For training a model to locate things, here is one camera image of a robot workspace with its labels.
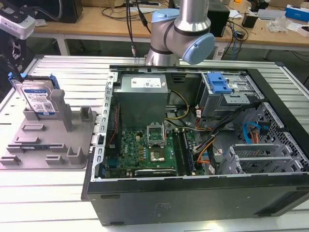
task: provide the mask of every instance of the small box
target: small box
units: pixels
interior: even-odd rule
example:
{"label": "small box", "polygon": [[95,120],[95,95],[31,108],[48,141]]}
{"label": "small box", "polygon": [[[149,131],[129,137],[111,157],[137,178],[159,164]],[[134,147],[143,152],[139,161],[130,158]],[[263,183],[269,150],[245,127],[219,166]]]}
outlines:
{"label": "small box", "polygon": [[304,0],[270,0],[270,6],[286,7],[287,5],[299,7]]}
{"label": "small box", "polygon": [[301,34],[302,36],[309,37],[309,26],[299,28],[297,33]]}
{"label": "small box", "polygon": [[294,8],[291,5],[287,5],[285,10],[286,10],[285,16],[287,18],[293,18],[304,22],[309,21],[309,9],[302,7]]}
{"label": "small box", "polygon": [[83,6],[118,7],[124,4],[124,0],[82,0]]}
{"label": "small box", "polygon": [[254,28],[257,19],[257,15],[245,14],[242,21],[242,26],[245,28]]}

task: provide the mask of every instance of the gray power supply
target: gray power supply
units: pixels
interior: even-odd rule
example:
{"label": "gray power supply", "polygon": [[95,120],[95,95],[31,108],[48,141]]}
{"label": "gray power supply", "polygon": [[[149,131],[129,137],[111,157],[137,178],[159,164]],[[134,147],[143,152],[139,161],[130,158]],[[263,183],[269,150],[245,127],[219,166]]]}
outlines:
{"label": "gray power supply", "polygon": [[142,130],[151,124],[162,125],[168,100],[168,87],[163,74],[122,76],[114,95],[121,108],[125,130]]}

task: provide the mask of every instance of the black box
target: black box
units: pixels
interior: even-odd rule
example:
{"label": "black box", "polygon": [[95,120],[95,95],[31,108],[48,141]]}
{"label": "black box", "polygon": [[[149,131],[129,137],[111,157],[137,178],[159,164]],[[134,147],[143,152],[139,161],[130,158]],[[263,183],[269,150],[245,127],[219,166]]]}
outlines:
{"label": "black box", "polygon": [[254,28],[257,19],[258,16],[245,14],[242,21],[242,26],[245,28]]}
{"label": "black box", "polygon": [[[174,0],[174,6],[179,9],[180,0]],[[211,20],[210,33],[215,37],[222,37],[229,15],[229,9],[220,0],[209,0],[207,16]]]}
{"label": "black box", "polygon": [[[16,7],[22,7],[24,5],[28,7],[38,6],[56,17],[59,15],[59,0],[10,0],[10,3],[14,4]],[[60,22],[76,23],[83,12],[82,0],[62,0],[62,4],[63,10]],[[52,20],[41,12],[38,12],[35,18]]]}

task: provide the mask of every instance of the motherboard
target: motherboard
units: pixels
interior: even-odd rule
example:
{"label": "motherboard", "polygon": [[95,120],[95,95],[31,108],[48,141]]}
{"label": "motherboard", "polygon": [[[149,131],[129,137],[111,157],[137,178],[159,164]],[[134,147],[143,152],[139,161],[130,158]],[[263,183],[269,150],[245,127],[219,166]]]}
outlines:
{"label": "motherboard", "polygon": [[[164,141],[152,145],[149,141]],[[124,130],[121,135],[121,152],[115,158],[106,160],[106,178],[130,178],[133,176],[191,175],[193,147],[196,146],[193,131]]]}

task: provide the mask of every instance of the yellow wire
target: yellow wire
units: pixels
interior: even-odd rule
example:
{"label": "yellow wire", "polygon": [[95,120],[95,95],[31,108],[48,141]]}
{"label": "yellow wire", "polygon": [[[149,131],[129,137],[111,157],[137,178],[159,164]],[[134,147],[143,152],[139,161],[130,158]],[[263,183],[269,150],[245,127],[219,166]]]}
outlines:
{"label": "yellow wire", "polygon": [[174,92],[176,93],[186,104],[187,106],[187,110],[185,111],[184,115],[183,116],[179,116],[179,117],[167,117],[166,119],[169,119],[169,120],[178,120],[178,119],[183,119],[184,117],[186,117],[189,113],[189,104],[188,102],[184,99],[184,97],[177,91],[175,90],[171,90],[171,92]]}

